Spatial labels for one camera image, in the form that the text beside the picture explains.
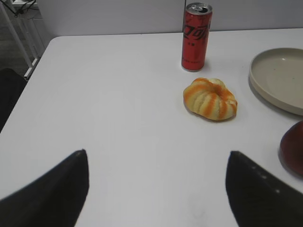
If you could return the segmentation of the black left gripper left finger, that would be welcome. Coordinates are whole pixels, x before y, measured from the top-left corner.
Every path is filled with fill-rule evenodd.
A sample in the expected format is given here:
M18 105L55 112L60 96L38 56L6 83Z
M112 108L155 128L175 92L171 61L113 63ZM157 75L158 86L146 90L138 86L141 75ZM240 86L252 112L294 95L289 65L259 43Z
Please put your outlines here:
M30 184L1 199L2 227L73 227L89 191L86 150L78 150Z

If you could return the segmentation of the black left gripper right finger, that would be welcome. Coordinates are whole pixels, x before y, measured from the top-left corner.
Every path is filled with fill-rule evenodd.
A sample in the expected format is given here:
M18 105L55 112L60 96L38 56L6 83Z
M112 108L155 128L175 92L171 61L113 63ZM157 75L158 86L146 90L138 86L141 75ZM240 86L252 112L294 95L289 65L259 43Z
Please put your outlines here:
M301 227L303 195L240 151L231 151L225 188L240 227Z

